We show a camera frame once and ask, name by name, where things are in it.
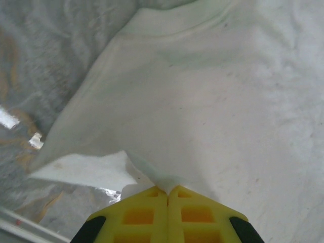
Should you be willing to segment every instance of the white t-shirt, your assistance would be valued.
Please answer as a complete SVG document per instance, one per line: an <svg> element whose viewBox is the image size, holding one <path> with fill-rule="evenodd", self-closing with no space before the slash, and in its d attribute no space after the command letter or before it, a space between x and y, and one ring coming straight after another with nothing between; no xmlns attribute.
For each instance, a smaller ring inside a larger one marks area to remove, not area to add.
<svg viewBox="0 0 324 243"><path fill-rule="evenodd" d="M61 158L38 176L121 190L135 182L125 164L99 156L129 149L244 213L265 242L324 242L323 16L321 1L139 10L31 169Z"/></svg>

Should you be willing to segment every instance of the yellow plastic object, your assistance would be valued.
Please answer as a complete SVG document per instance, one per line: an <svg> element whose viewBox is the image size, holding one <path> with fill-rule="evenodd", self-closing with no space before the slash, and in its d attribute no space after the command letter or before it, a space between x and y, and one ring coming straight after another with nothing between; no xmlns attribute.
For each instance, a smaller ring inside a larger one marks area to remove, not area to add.
<svg viewBox="0 0 324 243"><path fill-rule="evenodd" d="M106 218L94 243L241 243L229 218L241 213L182 186L152 187L92 214Z"/></svg>
<svg viewBox="0 0 324 243"><path fill-rule="evenodd" d="M167 195L152 187L92 214L105 216L94 243L168 242Z"/></svg>
<svg viewBox="0 0 324 243"><path fill-rule="evenodd" d="M169 196L169 243L241 243L229 218L243 214L182 186Z"/></svg>

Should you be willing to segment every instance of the black rubber edge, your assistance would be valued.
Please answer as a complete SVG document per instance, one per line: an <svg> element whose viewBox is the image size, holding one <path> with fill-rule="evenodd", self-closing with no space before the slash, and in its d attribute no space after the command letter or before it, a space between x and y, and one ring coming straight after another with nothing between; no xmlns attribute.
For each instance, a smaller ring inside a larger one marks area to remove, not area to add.
<svg viewBox="0 0 324 243"><path fill-rule="evenodd" d="M87 221L77 232L71 243L94 243L105 221L106 217L104 216L98 216Z"/></svg>
<svg viewBox="0 0 324 243"><path fill-rule="evenodd" d="M242 243L264 243L252 224L238 217L229 218Z"/></svg>

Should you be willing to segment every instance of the black rubber part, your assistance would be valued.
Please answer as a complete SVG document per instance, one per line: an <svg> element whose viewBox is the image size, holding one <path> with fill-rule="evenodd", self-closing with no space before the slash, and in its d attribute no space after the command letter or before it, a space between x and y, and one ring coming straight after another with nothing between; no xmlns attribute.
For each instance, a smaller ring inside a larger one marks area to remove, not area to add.
<svg viewBox="0 0 324 243"><path fill-rule="evenodd" d="M229 219L242 243L264 243L252 224L238 217Z"/></svg>
<svg viewBox="0 0 324 243"><path fill-rule="evenodd" d="M77 232L71 243L94 243L105 221L106 217L104 216L98 216L87 221Z"/></svg>

